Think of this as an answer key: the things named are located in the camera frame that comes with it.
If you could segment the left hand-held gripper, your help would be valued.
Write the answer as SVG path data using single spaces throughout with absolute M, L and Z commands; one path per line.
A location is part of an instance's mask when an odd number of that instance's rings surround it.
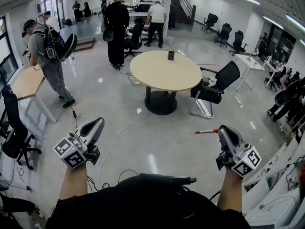
M 68 133 L 53 148 L 55 154 L 70 169 L 83 163 L 96 164 L 100 151 L 95 145 L 104 128 L 104 119 L 97 117 L 83 122 L 75 133 Z

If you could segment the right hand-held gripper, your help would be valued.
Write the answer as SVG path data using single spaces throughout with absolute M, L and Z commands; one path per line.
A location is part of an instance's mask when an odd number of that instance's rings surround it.
M 262 161 L 255 146 L 243 142 L 241 134 L 234 128 L 221 125 L 218 129 L 222 153 L 216 158 L 218 169 L 231 169 L 240 177 L 251 174 Z

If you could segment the person's left forearm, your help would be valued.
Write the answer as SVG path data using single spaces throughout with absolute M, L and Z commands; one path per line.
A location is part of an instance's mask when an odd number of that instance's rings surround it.
M 88 193 L 86 163 L 71 169 L 67 167 L 64 181 L 59 195 L 60 200 L 74 196 L 82 196 Z

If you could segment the another person's black shoulder bag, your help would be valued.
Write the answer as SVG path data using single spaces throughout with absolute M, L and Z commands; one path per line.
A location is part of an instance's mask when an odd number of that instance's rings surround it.
M 113 28 L 106 28 L 103 32 L 103 40 L 105 42 L 112 42 L 114 37 Z

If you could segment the person's right forearm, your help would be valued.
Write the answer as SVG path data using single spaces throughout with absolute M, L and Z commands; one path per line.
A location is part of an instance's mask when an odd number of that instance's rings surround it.
M 242 211 L 242 178 L 231 169 L 226 170 L 217 207 Z

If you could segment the black mesh visitor chair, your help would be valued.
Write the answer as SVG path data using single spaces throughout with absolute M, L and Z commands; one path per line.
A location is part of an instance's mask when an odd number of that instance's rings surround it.
M 201 67 L 201 71 L 208 71 L 215 74 L 215 85 L 209 86 L 209 83 L 203 77 L 200 82 L 190 90 L 192 103 L 189 106 L 188 113 L 192 116 L 197 116 L 205 119 L 212 119 L 214 116 L 214 104 L 219 104 L 222 100 L 224 90 L 234 83 L 240 77 L 240 71 L 236 63 L 230 61 L 220 71 L 214 71 Z M 209 102 L 211 105 L 211 112 L 207 114 L 203 109 L 201 114 L 196 114 L 192 111 L 192 108 L 197 104 L 200 108 L 201 101 Z

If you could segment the black chest-mounted screen device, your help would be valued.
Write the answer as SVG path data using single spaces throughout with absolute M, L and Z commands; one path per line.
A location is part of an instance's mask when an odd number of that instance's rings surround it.
M 195 177 L 174 177 L 174 176 L 164 176 L 160 174 L 139 174 L 140 181 L 146 182 L 157 182 L 162 184 L 169 184 L 169 185 L 190 185 L 195 183 L 197 179 Z

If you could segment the white cluttered workbench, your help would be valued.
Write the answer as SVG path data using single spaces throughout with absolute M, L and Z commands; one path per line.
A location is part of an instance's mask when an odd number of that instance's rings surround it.
M 284 143 L 243 184 L 250 229 L 305 229 L 305 136 Z

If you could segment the wooden desk with white legs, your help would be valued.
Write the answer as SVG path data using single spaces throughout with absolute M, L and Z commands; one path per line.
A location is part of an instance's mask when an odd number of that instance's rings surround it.
M 38 91 L 44 80 L 45 77 L 41 71 L 34 71 L 32 68 L 27 68 L 21 72 L 11 89 L 17 96 L 17 101 L 35 98 L 49 120 L 56 123 L 56 119 L 38 96 Z

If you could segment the black office chair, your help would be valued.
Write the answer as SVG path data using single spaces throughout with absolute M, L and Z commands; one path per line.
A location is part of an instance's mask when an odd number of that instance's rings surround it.
M 227 47 L 226 43 L 229 39 L 230 32 L 232 31 L 231 25 L 225 23 L 222 25 L 221 31 L 219 31 L 214 39 L 214 43 L 218 42 L 220 46 L 224 45 Z
M 232 56 L 234 56 L 235 54 L 240 54 L 241 52 L 242 53 L 245 52 L 245 47 L 248 44 L 244 43 L 244 46 L 242 47 L 243 39 L 244 39 L 244 34 L 242 31 L 235 32 L 235 38 L 232 45 L 233 49 L 229 51 L 232 53 Z
M 202 30 L 206 33 L 208 31 L 213 32 L 212 27 L 217 23 L 217 21 L 218 21 L 218 16 L 209 13 L 207 19 L 204 18 L 204 22 L 203 22 L 204 27 L 202 27 Z
M 135 25 L 132 29 L 132 35 L 130 38 L 124 39 L 124 49 L 128 50 L 124 52 L 124 58 L 128 56 L 135 57 L 136 54 L 141 54 L 137 50 L 142 46 L 141 34 L 144 29 L 145 22 L 143 18 L 138 18 L 135 20 Z
M 17 96 L 13 93 L 9 84 L 2 89 L 2 96 L 8 123 L 11 127 L 11 130 L 5 135 L 2 150 L 8 157 L 16 159 L 19 165 L 21 165 L 20 159 L 23 156 L 28 169 L 33 170 L 33 167 L 29 165 L 27 153 L 35 151 L 41 154 L 41 150 L 32 148 L 30 145 L 30 141 L 35 136 L 29 134 L 27 127 L 22 123 L 19 115 Z

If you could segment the round beige table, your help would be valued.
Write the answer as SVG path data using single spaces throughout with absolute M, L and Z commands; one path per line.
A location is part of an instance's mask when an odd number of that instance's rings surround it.
M 130 62 L 132 75 L 146 85 L 144 104 L 156 115 L 169 115 L 177 108 L 176 94 L 194 88 L 202 79 L 199 66 L 190 58 L 168 51 L 143 52 Z

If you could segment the person's black shirt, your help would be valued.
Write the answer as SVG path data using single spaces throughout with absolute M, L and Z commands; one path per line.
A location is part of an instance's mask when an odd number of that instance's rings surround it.
M 218 208 L 181 186 L 131 177 L 114 187 L 58 200 L 46 229 L 250 229 L 242 213 Z

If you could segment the dark staircase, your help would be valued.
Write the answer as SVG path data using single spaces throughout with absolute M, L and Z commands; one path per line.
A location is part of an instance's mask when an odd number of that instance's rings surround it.
M 196 5 L 191 5 L 188 0 L 176 0 L 178 2 L 176 20 L 179 23 L 193 25 L 196 15 Z

